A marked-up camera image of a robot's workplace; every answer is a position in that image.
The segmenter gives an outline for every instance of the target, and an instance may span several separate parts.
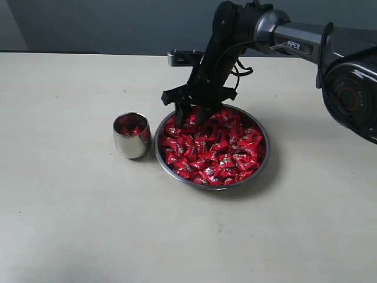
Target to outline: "white table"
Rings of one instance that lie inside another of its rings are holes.
[[[377,147],[326,112],[315,65],[243,62],[255,72],[229,103],[265,126],[270,163],[247,187],[205,192],[113,143],[126,111],[154,132],[173,110],[162,91],[191,68],[0,54],[0,282],[375,282]]]

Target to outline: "metal bowl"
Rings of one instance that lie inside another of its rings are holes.
[[[251,180],[253,180],[255,177],[257,177],[259,174],[261,174],[261,172],[265,169],[268,161],[269,161],[269,158],[270,158],[270,151],[271,151],[271,145],[270,145],[270,139],[268,137],[268,134],[266,132],[266,130],[264,129],[264,127],[262,126],[262,124],[259,123],[259,121],[257,119],[255,119],[252,115],[250,115],[249,113],[237,108],[237,107],[234,107],[234,106],[231,106],[231,105],[228,105],[228,104],[225,104],[224,105],[224,109],[229,109],[231,110],[232,112],[234,113],[237,113],[241,116],[241,122],[245,125],[248,125],[248,124],[253,124],[253,123],[256,123],[258,125],[258,127],[261,129],[262,133],[263,133],[263,139],[261,142],[264,142],[266,143],[266,155],[262,161],[262,163],[260,164],[259,168],[256,169],[256,171],[249,177],[245,178],[245,180],[242,180],[241,182],[237,182],[237,183],[233,183],[233,184],[229,184],[229,185],[220,185],[220,186],[211,186],[211,185],[203,185],[203,184],[198,184],[198,183],[194,183],[192,181],[189,181],[177,174],[175,174],[164,162],[164,159],[165,159],[165,154],[164,154],[164,150],[162,149],[162,146],[161,146],[161,140],[163,138],[163,136],[165,135],[165,132],[164,132],[164,125],[166,123],[166,121],[174,115],[174,112],[171,112],[168,116],[166,116],[166,118],[160,123],[160,125],[158,126],[157,130],[156,130],[156,135],[154,136],[154,148],[156,150],[156,157],[157,157],[157,160],[158,162],[160,162],[161,166],[165,169],[165,171],[167,173],[169,173],[172,177],[176,178],[177,180],[185,183],[185,184],[188,184],[190,186],[194,186],[194,187],[197,187],[199,189],[203,189],[203,190],[225,190],[225,189],[230,189],[230,188],[233,188],[233,187],[237,187],[237,186],[240,186],[240,185],[243,185]]]

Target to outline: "stainless steel cup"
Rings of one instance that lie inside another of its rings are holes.
[[[139,128],[138,134],[122,134],[124,127],[130,131]],[[144,156],[151,147],[152,136],[148,120],[139,113],[125,113],[120,115],[113,124],[115,146],[119,153],[128,159]]]

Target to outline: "gray wall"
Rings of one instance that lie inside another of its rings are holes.
[[[203,50],[219,0],[8,0],[30,50]],[[238,4],[246,1],[234,0]],[[265,0],[292,21],[377,29],[377,0]]]
[[[6,0],[0,0],[0,50],[26,50],[26,43]]]

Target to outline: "robotic arm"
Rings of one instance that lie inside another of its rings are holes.
[[[199,106],[197,124],[204,123],[234,100],[239,77],[253,72],[239,61],[247,48],[264,54],[295,55],[318,65],[317,88],[332,117],[370,142],[377,143],[377,31],[297,24],[288,15],[257,0],[245,6],[230,1],[217,8],[205,53],[168,53],[171,66],[192,66],[185,85],[163,92],[165,105],[175,103],[177,127]],[[240,73],[236,64],[245,72]],[[230,74],[236,88],[224,87]]]

